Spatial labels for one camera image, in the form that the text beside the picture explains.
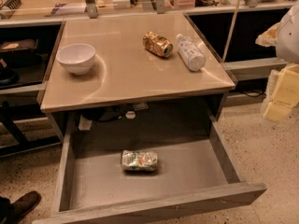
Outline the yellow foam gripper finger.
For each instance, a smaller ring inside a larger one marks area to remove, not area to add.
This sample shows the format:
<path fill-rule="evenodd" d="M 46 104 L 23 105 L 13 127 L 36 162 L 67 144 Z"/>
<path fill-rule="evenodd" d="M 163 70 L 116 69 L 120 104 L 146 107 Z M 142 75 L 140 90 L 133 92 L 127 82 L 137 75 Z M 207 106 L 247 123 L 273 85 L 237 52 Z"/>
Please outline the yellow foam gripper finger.
<path fill-rule="evenodd" d="M 299 65 L 288 64 L 281 71 L 272 70 L 262 104 L 262 117 L 283 121 L 299 103 Z"/>

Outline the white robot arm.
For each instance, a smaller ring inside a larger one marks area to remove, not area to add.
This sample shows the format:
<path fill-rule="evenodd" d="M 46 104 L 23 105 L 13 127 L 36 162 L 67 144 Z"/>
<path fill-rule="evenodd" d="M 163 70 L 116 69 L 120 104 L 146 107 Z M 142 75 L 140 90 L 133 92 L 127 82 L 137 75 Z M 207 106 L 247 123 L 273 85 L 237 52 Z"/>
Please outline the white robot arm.
<path fill-rule="evenodd" d="M 277 57 L 287 63 L 281 71 L 271 71 L 261 108 L 264 119 L 280 122 L 299 103 L 299 1 L 255 43 L 274 46 Z"/>

